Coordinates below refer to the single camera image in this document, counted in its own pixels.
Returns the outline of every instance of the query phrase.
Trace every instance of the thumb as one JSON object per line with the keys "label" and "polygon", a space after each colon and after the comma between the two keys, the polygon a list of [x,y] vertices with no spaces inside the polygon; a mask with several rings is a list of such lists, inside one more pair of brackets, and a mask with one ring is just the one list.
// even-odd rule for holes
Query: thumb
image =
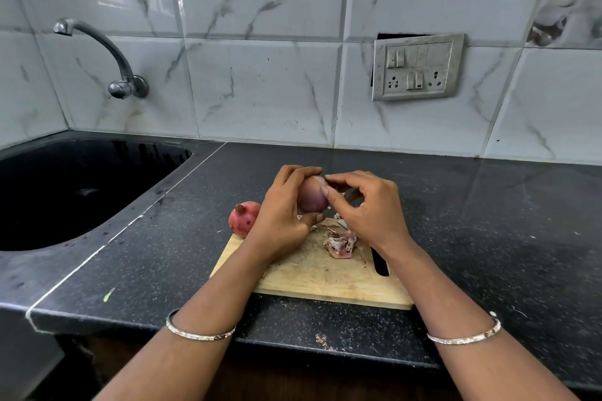
{"label": "thumb", "polygon": [[322,222],[324,220],[324,214],[320,213],[307,213],[301,216],[299,222],[303,223],[307,226],[307,230],[309,231],[312,225],[316,223]]}
{"label": "thumb", "polygon": [[345,197],[343,197],[342,194],[337,192],[334,188],[332,188],[329,185],[323,185],[320,188],[320,190],[322,191],[322,194],[324,194],[324,196],[328,199],[328,203],[330,203],[332,207],[335,208],[336,212],[342,215],[343,219],[345,219],[345,216],[348,216],[350,215],[350,213],[353,213],[353,210],[355,208],[351,206],[349,202],[345,200]]}

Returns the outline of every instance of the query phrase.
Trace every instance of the kitchen sink basin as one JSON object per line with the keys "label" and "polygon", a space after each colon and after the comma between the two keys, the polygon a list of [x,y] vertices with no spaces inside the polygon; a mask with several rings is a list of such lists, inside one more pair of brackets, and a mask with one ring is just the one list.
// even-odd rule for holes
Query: kitchen sink basin
{"label": "kitchen sink basin", "polygon": [[57,140],[0,160],[0,250],[52,246],[117,214],[186,161],[179,146]]}

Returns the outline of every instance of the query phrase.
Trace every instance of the left hand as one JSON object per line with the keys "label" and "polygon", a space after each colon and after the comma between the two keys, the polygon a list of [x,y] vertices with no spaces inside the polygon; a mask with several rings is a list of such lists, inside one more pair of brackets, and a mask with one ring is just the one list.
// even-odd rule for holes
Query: left hand
{"label": "left hand", "polygon": [[316,166],[283,166],[268,189],[260,213],[247,236],[254,241],[270,261],[299,247],[307,238],[312,225],[324,220],[319,213],[297,218],[297,191],[305,178],[319,175]]}

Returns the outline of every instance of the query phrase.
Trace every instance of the forearm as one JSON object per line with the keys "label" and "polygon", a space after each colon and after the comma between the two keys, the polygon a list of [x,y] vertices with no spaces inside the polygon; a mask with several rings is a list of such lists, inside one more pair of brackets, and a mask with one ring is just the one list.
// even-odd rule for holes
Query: forearm
{"label": "forearm", "polygon": [[[487,312],[456,286],[413,241],[388,260],[416,303],[429,333],[440,338],[475,336],[494,325]],[[572,400],[574,395],[503,329],[480,343],[437,344],[466,400]]]}
{"label": "forearm", "polygon": [[[216,335],[231,330],[269,260],[246,240],[222,268],[182,307],[173,324],[184,331]],[[98,400],[201,399],[222,361],[230,338],[192,341],[163,328],[105,387]]]}

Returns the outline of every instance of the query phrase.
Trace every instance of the green debris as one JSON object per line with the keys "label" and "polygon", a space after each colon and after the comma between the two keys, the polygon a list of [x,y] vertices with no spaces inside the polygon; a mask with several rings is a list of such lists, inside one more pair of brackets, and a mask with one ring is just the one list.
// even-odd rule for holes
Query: green debris
{"label": "green debris", "polygon": [[109,291],[109,293],[107,293],[107,294],[105,295],[105,297],[102,299],[102,300],[103,300],[105,303],[106,303],[107,301],[109,301],[109,297],[111,296],[111,293],[113,293],[113,291],[114,291],[114,290],[115,290],[115,287],[113,287],[113,288],[111,289],[111,291]]}

